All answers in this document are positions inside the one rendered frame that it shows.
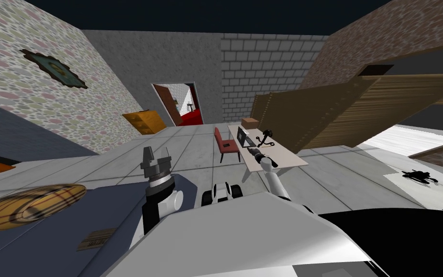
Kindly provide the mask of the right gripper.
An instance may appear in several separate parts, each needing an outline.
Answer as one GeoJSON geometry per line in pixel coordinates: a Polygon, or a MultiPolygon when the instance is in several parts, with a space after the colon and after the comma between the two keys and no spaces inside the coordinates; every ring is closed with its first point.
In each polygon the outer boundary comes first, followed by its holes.
{"type": "Polygon", "coordinates": [[[265,158],[266,156],[260,152],[258,148],[248,148],[247,151],[254,156],[254,159],[257,161],[257,163],[260,163],[260,161],[265,158]]]}

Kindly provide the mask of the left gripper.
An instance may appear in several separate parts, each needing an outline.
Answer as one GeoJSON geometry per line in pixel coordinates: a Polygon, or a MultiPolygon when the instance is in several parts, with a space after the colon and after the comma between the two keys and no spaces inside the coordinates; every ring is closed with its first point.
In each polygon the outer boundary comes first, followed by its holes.
{"type": "Polygon", "coordinates": [[[163,177],[171,175],[171,155],[168,148],[161,148],[161,157],[153,160],[153,151],[151,146],[143,148],[143,162],[140,168],[144,171],[145,178],[149,182],[157,181],[163,177]]]}

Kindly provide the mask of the beige desk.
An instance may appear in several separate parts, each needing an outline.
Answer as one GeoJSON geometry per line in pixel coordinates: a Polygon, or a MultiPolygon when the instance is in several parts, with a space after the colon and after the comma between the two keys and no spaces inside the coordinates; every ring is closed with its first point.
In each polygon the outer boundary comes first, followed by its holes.
{"type": "MultiPolygon", "coordinates": [[[[230,131],[230,134],[235,139],[236,145],[239,149],[239,152],[244,159],[244,162],[247,166],[247,170],[244,173],[244,176],[242,178],[242,182],[244,183],[249,176],[254,172],[260,172],[263,170],[263,168],[258,164],[258,162],[255,160],[254,156],[249,153],[249,147],[242,147],[241,144],[238,141],[238,134],[239,130],[243,129],[241,125],[229,125],[228,129],[230,131]]],[[[298,166],[305,166],[308,165],[307,162],[302,160],[300,157],[298,157],[296,154],[290,152],[288,149],[286,149],[284,146],[276,142],[271,137],[266,138],[263,140],[264,135],[263,132],[258,129],[248,129],[244,131],[245,135],[250,138],[255,144],[259,145],[262,141],[265,143],[262,144],[260,147],[256,147],[260,152],[271,158],[275,163],[278,165],[275,167],[275,169],[278,171],[277,176],[281,176],[282,174],[289,171],[291,168],[298,167],[298,166]]]]}

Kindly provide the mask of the red chair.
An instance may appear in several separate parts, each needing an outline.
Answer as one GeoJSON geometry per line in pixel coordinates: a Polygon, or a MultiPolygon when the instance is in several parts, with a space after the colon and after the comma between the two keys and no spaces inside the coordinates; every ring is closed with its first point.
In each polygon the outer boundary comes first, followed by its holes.
{"type": "Polygon", "coordinates": [[[220,163],[226,153],[237,153],[238,161],[241,161],[240,151],[234,139],[223,140],[217,127],[214,128],[214,137],[221,154],[220,163]]]}

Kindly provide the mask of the orange wooden dresser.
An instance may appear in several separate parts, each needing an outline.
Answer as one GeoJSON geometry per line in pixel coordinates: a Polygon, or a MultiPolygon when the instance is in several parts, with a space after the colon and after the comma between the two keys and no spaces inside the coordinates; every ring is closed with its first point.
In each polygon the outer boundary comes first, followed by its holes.
{"type": "Polygon", "coordinates": [[[142,135],[156,134],[166,127],[156,111],[144,110],[135,113],[125,113],[122,116],[142,135]]]}

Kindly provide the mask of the brown wooden door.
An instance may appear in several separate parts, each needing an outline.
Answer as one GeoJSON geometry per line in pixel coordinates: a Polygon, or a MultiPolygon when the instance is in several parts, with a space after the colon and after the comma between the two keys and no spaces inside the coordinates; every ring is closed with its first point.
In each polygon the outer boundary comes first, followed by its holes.
{"type": "Polygon", "coordinates": [[[160,99],[162,100],[166,111],[168,112],[169,116],[171,116],[172,121],[176,126],[179,126],[182,124],[183,120],[179,114],[179,111],[177,110],[175,101],[172,97],[171,92],[169,91],[168,87],[164,87],[161,85],[153,84],[156,92],[158,93],[160,99]]]}

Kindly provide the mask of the large brown slatted wooden panel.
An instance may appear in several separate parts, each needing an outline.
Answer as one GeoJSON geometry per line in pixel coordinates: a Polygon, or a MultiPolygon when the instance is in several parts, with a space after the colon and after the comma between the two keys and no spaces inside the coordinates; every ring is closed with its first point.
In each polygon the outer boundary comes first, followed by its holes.
{"type": "Polygon", "coordinates": [[[297,153],[355,147],[442,100],[443,73],[398,73],[378,64],[345,83],[257,95],[250,116],[297,153]]]}

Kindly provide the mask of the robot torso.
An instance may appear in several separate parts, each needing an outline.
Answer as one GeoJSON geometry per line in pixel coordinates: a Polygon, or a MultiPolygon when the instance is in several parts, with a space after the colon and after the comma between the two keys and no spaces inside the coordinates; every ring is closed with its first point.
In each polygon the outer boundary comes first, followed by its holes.
{"type": "Polygon", "coordinates": [[[390,277],[337,225],[268,192],[164,217],[100,277],[390,277]]]}

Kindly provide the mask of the dark blue grey table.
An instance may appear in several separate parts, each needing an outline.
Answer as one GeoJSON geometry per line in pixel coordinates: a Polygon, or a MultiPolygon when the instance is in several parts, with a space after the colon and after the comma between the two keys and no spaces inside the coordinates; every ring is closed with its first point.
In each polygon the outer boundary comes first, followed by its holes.
{"type": "Polygon", "coordinates": [[[147,182],[87,189],[47,218],[0,231],[0,277],[100,277],[144,236],[147,182]],[[101,248],[76,251],[93,231],[116,228],[101,248]]]}

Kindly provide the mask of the yellow plaid round dish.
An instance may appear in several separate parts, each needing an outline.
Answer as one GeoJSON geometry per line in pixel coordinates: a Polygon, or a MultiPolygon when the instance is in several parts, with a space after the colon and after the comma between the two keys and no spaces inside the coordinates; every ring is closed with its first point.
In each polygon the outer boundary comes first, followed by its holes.
{"type": "Polygon", "coordinates": [[[85,196],[81,184],[55,184],[0,198],[0,231],[36,222],[58,213],[85,196]]]}

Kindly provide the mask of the black sprawling object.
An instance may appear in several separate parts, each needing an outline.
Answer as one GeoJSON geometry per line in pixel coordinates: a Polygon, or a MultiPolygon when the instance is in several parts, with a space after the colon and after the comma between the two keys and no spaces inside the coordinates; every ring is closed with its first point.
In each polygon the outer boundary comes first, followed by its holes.
{"type": "Polygon", "coordinates": [[[413,181],[422,183],[422,184],[430,184],[434,183],[438,185],[439,181],[432,178],[429,172],[416,171],[412,170],[411,172],[402,171],[403,177],[411,179],[413,181]]]}

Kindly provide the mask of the green picture with dark frame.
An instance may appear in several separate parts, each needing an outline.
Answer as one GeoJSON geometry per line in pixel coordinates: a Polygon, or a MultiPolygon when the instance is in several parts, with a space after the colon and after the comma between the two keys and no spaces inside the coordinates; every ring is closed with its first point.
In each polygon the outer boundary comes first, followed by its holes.
{"type": "Polygon", "coordinates": [[[87,89],[88,86],[77,74],[71,71],[70,67],[63,64],[52,56],[45,56],[27,49],[20,49],[24,57],[38,65],[41,71],[47,73],[52,79],[70,88],[87,89]]]}

